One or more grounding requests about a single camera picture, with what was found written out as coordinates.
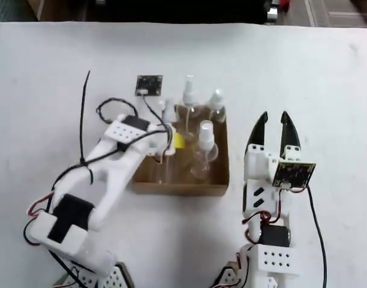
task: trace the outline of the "gripper claw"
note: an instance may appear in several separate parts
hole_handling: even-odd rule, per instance
[[[301,147],[299,143],[298,133],[296,127],[293,124],[289,114],[284,111],[281,117],[282,123],[282,136],[281,136],[281,152],[280,156],[284,155],[286,145]]]
[[[245,154],[248,152],[249,144],[257,144],[257,145],[264,145],[265,142],[265,123],[267,122],[268,116],[267,112],[265,111],[260,119],[258,119],[257,123],[253,127],[253,130],[250,134],[248,144],[246,145]]]

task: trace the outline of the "floor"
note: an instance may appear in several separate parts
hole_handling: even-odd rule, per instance
[[[367,27],[367,0],[292,0],[282,25]]]
[[[26,0],[0,0],[2,21],[35,21]],[[278,25],[367,27],[367,0],[291,0]]]

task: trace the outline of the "clear plastic bottle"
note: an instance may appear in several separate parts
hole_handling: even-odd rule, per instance
[[[177,116],[175,112],[175,104],[173,100],[167,99],[165,102],[165,109],[163,111],[163,121],[166,124],[174,124],[177,122]],[[173,171],[175,163],[174,154],[165,155],[162,158],[161,164],[156,164],[154,180],[159,184],[169,184],[173,182]]]
[[[207,104],[210,108],[209,120],[213,122],[223,123],[226,120],[226,110],[221,90],[214,91],[212,98]]]
[[[203,108],[203,106],[199,105],[195,100],[192,80],[193,76],[187,76],[182,104],[177,105],[179,121],[177,132],[181,134],[187,142],[195,140],[198,134],[198,116],[201,114]]]
[[[218,146],[214,142],[213,123],[205,120],[200,124],[198,143],[194,148],[194,164],[191,173],[198,179],[206,179],[210,175],[210,162],[218,156]]]

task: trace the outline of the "red object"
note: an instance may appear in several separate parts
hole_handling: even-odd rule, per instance
[[[281,0],[280,7],[283,12],[287,13],[290,9],[290,0]]]

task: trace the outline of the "yellow label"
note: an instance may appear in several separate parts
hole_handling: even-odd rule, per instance
[[[174,147],[176,149],[179,149],[179,148],[185,148],[185,139],[184,137],[179,134],[179,133],[175,133],[174,134]]]

